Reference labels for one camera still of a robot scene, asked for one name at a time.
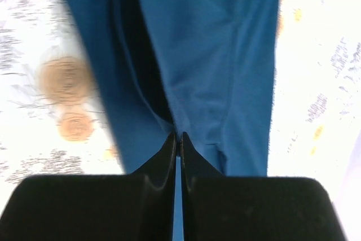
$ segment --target blue cloth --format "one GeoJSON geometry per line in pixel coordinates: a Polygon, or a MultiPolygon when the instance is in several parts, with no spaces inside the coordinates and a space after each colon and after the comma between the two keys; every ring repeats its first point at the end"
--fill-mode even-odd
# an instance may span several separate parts
{"type": "Polygon", "coordinates": [[[224,174],[266,176],[278,0],[67,1],[128,173],[175,130],[224,174]]]}

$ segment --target table surface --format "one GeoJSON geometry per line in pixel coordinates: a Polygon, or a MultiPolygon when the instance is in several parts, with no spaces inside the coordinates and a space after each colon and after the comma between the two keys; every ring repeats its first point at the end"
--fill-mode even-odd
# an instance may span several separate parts
{"type": "MultiPolygon", "coordinates": [[[[359,134],[356,0],[280,0],[269,176],[333,199],[359,134]]],[[[122,174],[64,0],[0,0],[0,213],[26,176],[122,174]]]]}

